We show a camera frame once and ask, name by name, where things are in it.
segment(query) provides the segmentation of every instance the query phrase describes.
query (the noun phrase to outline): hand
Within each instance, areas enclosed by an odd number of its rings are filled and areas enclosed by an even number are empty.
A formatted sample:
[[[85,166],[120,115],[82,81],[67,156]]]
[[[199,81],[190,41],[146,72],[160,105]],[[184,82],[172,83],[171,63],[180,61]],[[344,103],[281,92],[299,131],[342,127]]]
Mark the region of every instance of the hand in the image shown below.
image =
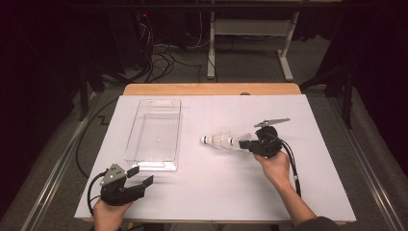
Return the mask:
[[[291,184],[289,181],[290,161],[288,154],[279,151],[269,159],[256,154],[254,154],[254,157],[261,164],[265,176],[275,188]]]
[[[95,231],[117,231],[123,221],[123,215],[132,204],[133,202],[111,206],[99,199],[93,206]]]

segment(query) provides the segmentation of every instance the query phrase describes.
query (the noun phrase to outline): dark background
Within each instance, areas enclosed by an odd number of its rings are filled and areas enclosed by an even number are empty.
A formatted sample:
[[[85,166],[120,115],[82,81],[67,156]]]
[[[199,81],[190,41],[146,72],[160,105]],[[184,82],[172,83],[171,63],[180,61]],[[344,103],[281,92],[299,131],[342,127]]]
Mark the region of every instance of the dark background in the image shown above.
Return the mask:
[[[406,9],[397,0],[387,1],[381,11],[347,13],[343,21],[336,13],[331,16],[302,13],[293,39],[307,42],[316,35],[332,39],[319,71],[332,68],[344,57],[356,64],[353,68],[355,87],[381,136],[407,173],[404,144],[408,130],[408,23],[405,13]],[[180,46],[186,43],[186,32],[199,34],[196,13],[149,15],[155,33]],[[317,23],[322,18],[326,18],[325,23]],[[67,12],[58,1],[0,3],[1,216],[53,131],[72,110],[71,96],[79,88],[80,72],[86,68],[87,61],[121,71],[108,25],[109,18],[104,13]],[[203,25],[204,31],[208,31],[208,13],[203,13]],[[87,74],[91,79],[99,73]]]

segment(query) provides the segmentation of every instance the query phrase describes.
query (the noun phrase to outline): metal stand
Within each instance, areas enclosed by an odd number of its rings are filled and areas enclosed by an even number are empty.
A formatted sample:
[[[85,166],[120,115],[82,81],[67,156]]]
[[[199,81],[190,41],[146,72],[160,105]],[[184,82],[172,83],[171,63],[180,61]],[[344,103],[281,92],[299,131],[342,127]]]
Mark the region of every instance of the metal stand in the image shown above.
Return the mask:
[[[293,13],[291,21],[216,20],[215,13],[211,12],[210,50],[208,54],[207,78],[214,79],[216,77],[216,50],[214,47],[216,35],[281,36],[285,37],[285,44],[283,49],[277,50],[277,55],[286,81],[292,82],[293,76],[286,55],[291,44],[298,16],[299,12]]]

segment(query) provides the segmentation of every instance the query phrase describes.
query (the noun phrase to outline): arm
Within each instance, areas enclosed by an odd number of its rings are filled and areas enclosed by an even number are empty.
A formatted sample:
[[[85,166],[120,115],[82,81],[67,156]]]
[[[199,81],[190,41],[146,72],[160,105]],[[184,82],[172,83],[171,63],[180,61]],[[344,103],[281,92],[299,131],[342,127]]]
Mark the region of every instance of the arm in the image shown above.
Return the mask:
[[[111,206],[99,199],[93,206],[95,231],[117,231],[123,221],[123,215],[133,202],[122,206]]]
[[[270,159],[260,155],[254,155],[255,159],[261,164],[265,176],[279,192],[286,209],[293,221],[293,225],[317,218],[316,214],[300,198],[289,181],[289,157],[281,151]]]

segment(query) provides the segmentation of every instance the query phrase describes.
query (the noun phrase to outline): plastic container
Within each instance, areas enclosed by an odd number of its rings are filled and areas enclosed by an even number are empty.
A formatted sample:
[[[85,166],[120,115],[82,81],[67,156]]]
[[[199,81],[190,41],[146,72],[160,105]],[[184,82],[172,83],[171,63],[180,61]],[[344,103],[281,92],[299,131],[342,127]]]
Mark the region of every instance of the plastic container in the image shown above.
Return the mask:
[[[180,123],[180,100],[141,100],[125,161],[140,170],[176,170]]]

